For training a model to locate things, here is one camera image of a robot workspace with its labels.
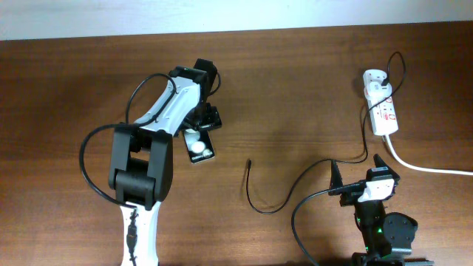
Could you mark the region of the black smartphone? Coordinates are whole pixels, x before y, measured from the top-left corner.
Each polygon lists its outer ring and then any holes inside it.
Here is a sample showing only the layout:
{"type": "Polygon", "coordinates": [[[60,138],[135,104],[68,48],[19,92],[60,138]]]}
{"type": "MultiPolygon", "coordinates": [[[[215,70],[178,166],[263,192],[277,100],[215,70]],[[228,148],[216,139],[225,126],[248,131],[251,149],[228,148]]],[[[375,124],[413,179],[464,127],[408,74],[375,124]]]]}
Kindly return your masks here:
{"type": "Polygon", "coordinates": [[[183,136],[191,163],[197,164],[215,157],[215,150],[207,131],[186,129],[183,131],[183,136]]]}

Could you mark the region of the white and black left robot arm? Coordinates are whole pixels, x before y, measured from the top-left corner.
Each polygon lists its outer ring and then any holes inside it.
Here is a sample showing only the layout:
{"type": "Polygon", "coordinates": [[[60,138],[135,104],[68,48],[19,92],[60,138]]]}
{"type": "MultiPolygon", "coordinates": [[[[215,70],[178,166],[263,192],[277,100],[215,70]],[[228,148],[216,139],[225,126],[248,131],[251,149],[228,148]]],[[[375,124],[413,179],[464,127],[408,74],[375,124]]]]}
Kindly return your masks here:
{"type": "Polygon", "coordinates": [[[109,187],[123,215],[122,265],[158,265],[157,219],[173,179],[173,139],[184,134],[193,163],[214,157],[208,133],[221,127],[208,103],[221,79],[212,61],[176,66],[163,94],[134,123],[114,130],[109,187]]]}

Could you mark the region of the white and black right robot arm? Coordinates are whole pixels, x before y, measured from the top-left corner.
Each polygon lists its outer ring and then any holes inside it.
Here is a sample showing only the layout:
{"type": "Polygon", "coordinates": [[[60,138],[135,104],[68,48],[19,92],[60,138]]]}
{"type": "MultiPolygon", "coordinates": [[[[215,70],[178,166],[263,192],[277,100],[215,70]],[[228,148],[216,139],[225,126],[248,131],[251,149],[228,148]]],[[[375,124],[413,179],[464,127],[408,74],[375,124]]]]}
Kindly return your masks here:
{"type": "Polygon", "coordinates": [[[418,222],[406,214],[387,213],[384,202],[395,195],[400,176],[378,154],[366,177],[345,185],[337,162],[331,162],[330,196],[340,196],[340,206],[353,206],[354,219],[365,251],[354,253],[352,265],[433,265],[427,259],[408,259],[418,222]]]}

